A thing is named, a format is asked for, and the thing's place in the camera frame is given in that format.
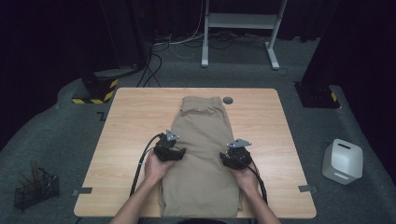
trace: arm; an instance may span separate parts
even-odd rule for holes
[[[145,179],[139,185],[136,192],[125,202],[120,211],[111,220],[111,224],[135,224],[140,218],[147,197],[155,185],[165,176],[174,161],[161,162],[157,156],[150,151],[145,163]]]
[[[253,162],[249,165],[253,170],[255,169]],[[238,183],[239,188],[245,193],[247,201],[260,224],[277,224],[280,223],[279,219],[275,216],[274,212],[268,204],[262,199],[259,193],[259,181],[257,177],[247,168],[242,171],[231,170],[233,176]]]

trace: wire basket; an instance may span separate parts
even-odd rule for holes
[[[14,208],[23,210],[34,204],[41,203],[49,198],[59,198],[59,177],[46,175],[36,182],[15,189]]]

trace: beige fabric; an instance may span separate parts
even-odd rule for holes
[[[183,98],[172,133],[180,136],[175,148],[187,151],[163,179],[163,216],[236,217],[241,204],[239,188],[219,158],[233,141],[221,99]]]

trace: hand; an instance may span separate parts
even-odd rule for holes
[[[253,162],[250,163],[249,167],[253,170],[256,170]],[[257,176],[255,176],[248,168],[245,168],[244,170],[231,169],[231,172],[233,173],[233,177],[235,177],[235,180],[242,191],[258,191],[259,181],[257,180]]]
[[[160,161],[153,151],[150,151],[145,163],[145,180],[152,180],[155,183],[163,179],[169,168],[175,161]]]

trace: white box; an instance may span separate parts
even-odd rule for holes
[[[363,153],[361,148],[341,139],[334,139],[326,148],[322,173],[324,176],[347,185],[361,178]]]

